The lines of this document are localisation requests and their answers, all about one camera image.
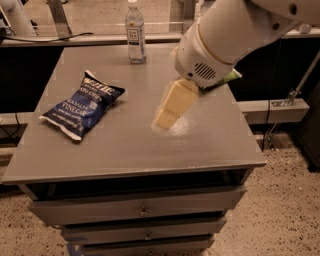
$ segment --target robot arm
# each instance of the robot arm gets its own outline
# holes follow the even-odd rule
[[[217,0],[186,32],[175,67],[199,87],[214,85],[250,52],[300,22],[320,23],[318,0]]]

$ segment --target terrazzo floor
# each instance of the terrazzo floor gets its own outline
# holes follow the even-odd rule
[[[256,136],[259,142],[261,135]],[[320,173],[308,171],[286,132],[278,133],[274,144],[277,150],[264,151],[267,165],[250,175],[247,193],[227,213],[211,248],[167,256],[320,255]],[[29,202],[21,193],[0,196],[0,254],[69,255],[59,230],[45,227],[28,211]]]

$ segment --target chip bag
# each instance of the chip bag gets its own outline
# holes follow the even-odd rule
[[[81,141],[124,92],[125,89],[102,83],[90,71],[86,71],[79,90],[40,116],[40,119],[48,120],[73,140]]]

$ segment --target drawer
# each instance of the drawer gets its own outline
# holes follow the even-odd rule
[[[233,209],[244,186],[209,187],[56,201],[32,202],[47,225],[68,225]]]
[[[226,223],[215,213],[70,225],[61,234],[74,244],[101,244],[121,241],[151,241],[159,238],[218,233]]]
[[[206,249],[213,243],[212,236],[196,236],[158,241],[81,246],[84,256],[148,256],[158,253]]]

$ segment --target water bottle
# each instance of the water bottle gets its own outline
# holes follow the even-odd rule
[[[144,19],[138,9],[137,0],[128,0],[129,11],[125,20],[128,51],[131,63],[143,63],[146,60],[146,41]]]

